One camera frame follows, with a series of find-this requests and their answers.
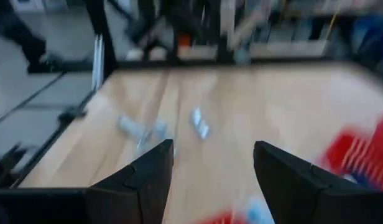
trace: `metal frame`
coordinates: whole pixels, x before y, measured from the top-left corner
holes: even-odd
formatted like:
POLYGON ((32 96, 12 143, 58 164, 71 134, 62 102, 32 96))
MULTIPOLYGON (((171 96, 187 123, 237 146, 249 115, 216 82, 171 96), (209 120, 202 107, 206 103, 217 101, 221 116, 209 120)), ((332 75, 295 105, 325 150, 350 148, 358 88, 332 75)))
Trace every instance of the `metal frame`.
POLYGON ((27 97, 25 100, 23 100, 22 102, 20 102, 18 105, 16 105, 15 107, 13 107, 12 109, 10 109, 9 111, 7 111, 6 113, 0 115, 0 123, 3 122, 6 118, 8 118, 11 114, 15 113, 17 110, 23 108, 26 104, 28 104, 29 102, 31 102, 35 97, 37 97, 40 93, 42 93, 43 91, 45 91, 47 88, 49 88, 50 86, 52 86, 53 84, 55 84, 57 81, 59 81, 60 79, 63 78, 64 76, 64 72, 61 73, 59 76, 57 76, 56 78, 54 78, 52 81, 48 82, 45 86, 43 86, 41 89, 37 90, 35 93, 33 93, 32 95, 30 95, 29 97, 27 97))
MULTIPOLYGON (((203 67, 203 66, 224 66, 224 65, 234 65, 234 60, 232 57, 225 57, 219 59, 219 56, 222 55, 222 52, 229 53, 230 56, 233 56, 232 51, 228 50, 229 38, 223 37, 223 41, 219 43, 217 48, 205 47, 208 51, 214 52, 213 57, 208 57, 206 59, 196 59, 189 58, 188 60, 180 56, 180 58, 165 58, 163 60, 139 60, 139 61, 118 61, 114 53, 114 47, 111 35, 109 33, 108 23, 106 19, 106 14, 104 12, 103 0, 85 0, 86 8, 93 25, 93 29, 96 35, 95 41, 95 53, 94 53, 94 62, 87 62, 86 60, 80 60, 78 62, 69 62, 67 72, 80 72, 80 71, 93 71, 93 87, 91 92, 85 97, 85 99, 78 105, 79 109, 83 109, 87 102, 92 98, 96 90, 98 90, 105 80, 112 74, 115 69, 122 70, 139 70, 139 69, 150 69, 150 68, 172 68, 172 67, 203 67)), ((329 61, 334 60, 331 57, 326 55, 319 55, 317 57, 312 57, 311 55, 286 55, 284 56, 284 51, 278 51, 278 54, 273 57, 268 57, 268 55, 259 55, 260 49, 258 45, 252 45, 251 48, 258 48, 258 50, 253 50, 251 54, 251 63, 298 63, 298 62, 317 62, 317 61, 329 61)), ((378 74, 371 68, 368 68, 375 74, 378 74)), ((50 147, 55 143, 55 141, 61 136, 61 134, 67 129, 70 123, 61 123, 57 130, 46 140, 42 147, 37 151, 33 158, 26 164, 22 175, 15 181, 12 187, 17 187, 28 173, 37 165, 37 163, 43 158, 45 153, 50 149, 50 147)))

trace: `wooden board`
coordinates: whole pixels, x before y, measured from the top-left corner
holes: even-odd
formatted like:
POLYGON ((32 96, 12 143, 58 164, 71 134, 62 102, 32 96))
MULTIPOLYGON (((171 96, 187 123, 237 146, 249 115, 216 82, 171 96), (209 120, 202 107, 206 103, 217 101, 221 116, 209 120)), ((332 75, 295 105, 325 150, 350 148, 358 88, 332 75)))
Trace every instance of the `wooden board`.
POLYGON ((322 63, 245 68, 119 72, 89 102, 21 187, 86 187, 134 159, 118 128, 126 113, 167 121, 177 155, 164 223, 188 223, 261 197, 252 166, 256 140, 315 162, 346 124, 373 130, 383 86, 353 65, 322 63), (189 123, 200 107, 211 127, 202 141, 189 123))

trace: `shoe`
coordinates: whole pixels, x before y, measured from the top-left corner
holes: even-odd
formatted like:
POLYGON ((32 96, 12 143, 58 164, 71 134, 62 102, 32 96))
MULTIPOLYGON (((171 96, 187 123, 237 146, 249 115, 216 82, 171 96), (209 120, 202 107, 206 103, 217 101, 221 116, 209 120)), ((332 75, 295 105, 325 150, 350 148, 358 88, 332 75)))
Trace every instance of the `shoe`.
POLYGON ((27 68, 29 73, 50 73, 63 71, 63 59, 57 55, 43 55, 38 63, 31 63, 27 68))

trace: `black metal bracket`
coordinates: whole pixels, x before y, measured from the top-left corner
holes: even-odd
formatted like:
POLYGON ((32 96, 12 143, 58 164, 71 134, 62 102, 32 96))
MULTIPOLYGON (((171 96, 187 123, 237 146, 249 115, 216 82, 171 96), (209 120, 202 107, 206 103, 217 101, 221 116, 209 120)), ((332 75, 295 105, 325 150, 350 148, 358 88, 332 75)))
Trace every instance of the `black metal bracket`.
POLYGON ((183 1, 162 0, 158 17, 155 17, 152 0, 139 0, 138 4, 142 15, 137 21, 130 23, 124 33, 145 51, 145 55, 155 46, 164 47, 169 54, 177 53, 178 41, 176 38, 172 48, 161 44, 157 38, 160 30, 156 26, 163 23, 163 20, 172 26, 175 35, 188 34, 195 39, 218 41, 210 29, 202 26, 201 20, 192 13, 189 4, 185 4, 183 1))
POLYGON ((228 50, 228 38, 222 36, 216 51, 216 62, 220 64, 234 64, 234 51, 228 50))
POLYGON ((103 0, 84 0, 88 11, 95 35, 102 35, 104 42, 104 74, 105 81, 110 74, 117 69, 118 63, 114 53, 113 41, 107 23, 106 13, 104 12, 103 0))
POLYGON ((16 144, 11 150, 0 157, 0 188, 8 188, 16 181, 17 178, 12 173, 12 170, 26 152, 27 148, 16 144))
MULTIPOLYGON (((81 108, 84 108, 86 104, 90 101, 92 96, 95 93, 93 91, 89 92, 82 102, 76 107, 81 110, 81 108)), ((26 176, 31 172, 31 170, 37 165, 37 163, 43 158, 45 153, 52 147, 52 145, 55 143, 55 141, 62 135, 62 133, 67 129, 67 127, 70 125, 70 123, 62 122, 59 123, 57 126, 57 129, 50 135, 50 137, 39 147, 35 153, 33 153, 32 158, 27 161, 27 164, 23 167, 21 170, 20 175, 17 177, 15 182, 11 185, 11 188, 18 187, 20 183, 26 178, 26 176)))
POLYGON ((172 166, 165 140, 89 188, 0 189, 0 223, 161 223, 172 166))
POLYGON ((80 107, 69 107, 63 113, 58 116, 60 124, 69 125, 74 119, 84 118, 86 111, 80 107))
POLYGON ((383 223, 383 192, 344 180, 269 143, 255 143, 254 168, 276 224, 383 223))

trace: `person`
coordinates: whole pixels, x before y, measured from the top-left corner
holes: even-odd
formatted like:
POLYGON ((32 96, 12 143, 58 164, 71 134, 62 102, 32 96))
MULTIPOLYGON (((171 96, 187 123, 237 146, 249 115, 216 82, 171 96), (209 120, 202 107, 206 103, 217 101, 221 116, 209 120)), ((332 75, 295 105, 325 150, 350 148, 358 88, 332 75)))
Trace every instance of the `person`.
POLYGON ((24 24, 15 13, 10 0, 0 0, 0 36, 21 46, 29 63, 29 73, 60 69, 60 57, 47 53, 45 40, 33 34, 24 24))

